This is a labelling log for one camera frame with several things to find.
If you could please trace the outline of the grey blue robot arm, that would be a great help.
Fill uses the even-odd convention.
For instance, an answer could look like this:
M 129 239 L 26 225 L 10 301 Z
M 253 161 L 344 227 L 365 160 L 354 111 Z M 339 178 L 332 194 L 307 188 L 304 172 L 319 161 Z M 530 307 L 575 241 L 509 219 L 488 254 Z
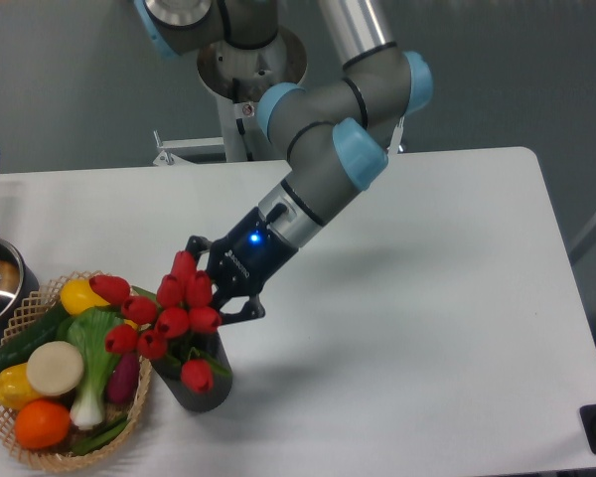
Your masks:
M 406 115 L 433 93 L 423 58 L 399 49 L 377 1 L 319 5 L 343 77 L 303 89 L 306 55 L 273 1 L 138 1 L 165 56 L 198 55 L 199 75 L 224 104 L 226 152 L 235 138 L 266 141 L 289 174 L 223 238 L 191 237 L 215 285 L 223 324 L 257 319 L 265 282 L 385 169 Z

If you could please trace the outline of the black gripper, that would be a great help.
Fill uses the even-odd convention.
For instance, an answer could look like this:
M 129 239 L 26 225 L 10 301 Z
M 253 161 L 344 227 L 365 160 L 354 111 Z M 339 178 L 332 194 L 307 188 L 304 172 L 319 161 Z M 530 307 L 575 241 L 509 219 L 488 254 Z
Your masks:
M 223 238 L 190 236 L 185 246 L 196 263 L 207 259 L 207 274 L 216 286 L 211 307 L 227 326 L 266 315 L 259 293 L 266 281 L 297 252 L 271 228 L 258 207 L 250 210 Z M 237 312 L 224 312 L 231 298 L 248 296 Z

